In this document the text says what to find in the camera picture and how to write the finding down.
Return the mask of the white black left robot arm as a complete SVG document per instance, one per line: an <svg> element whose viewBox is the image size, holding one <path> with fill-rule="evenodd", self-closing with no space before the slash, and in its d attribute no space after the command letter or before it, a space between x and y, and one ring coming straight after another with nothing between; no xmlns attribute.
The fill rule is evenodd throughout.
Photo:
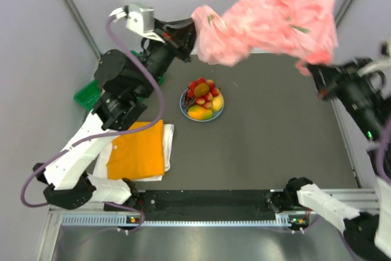
<svg viewBox="0 0 391 261"><path fill-rule="evenodd" d="M34 166L36 179L46 186L43 194L48 204L66 210L88 202L120 205L125 210L137 206L139 196L131 180L100 178L86 169L114 139L142 131L133 125L147 108L145 99L151 94L163 97L161 77L174 59L190 61L195 42L192 20L153 19L151 31L143 32L139 55L116 40L116 48L101 56L95 79L103 93L60 154Z"/></svg>

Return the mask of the pink plastic bag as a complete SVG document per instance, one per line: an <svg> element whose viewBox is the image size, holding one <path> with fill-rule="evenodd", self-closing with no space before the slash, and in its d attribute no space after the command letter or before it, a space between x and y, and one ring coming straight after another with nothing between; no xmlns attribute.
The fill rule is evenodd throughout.
<svg viewBox="0 0 391 261"><path fill-rule="evenodd" d="M306 64L330 65L337 47L335 0L239 0L223 15L201 6L191 18L202 62L229 67L247 58L254 48L298 58Z"/></svg>

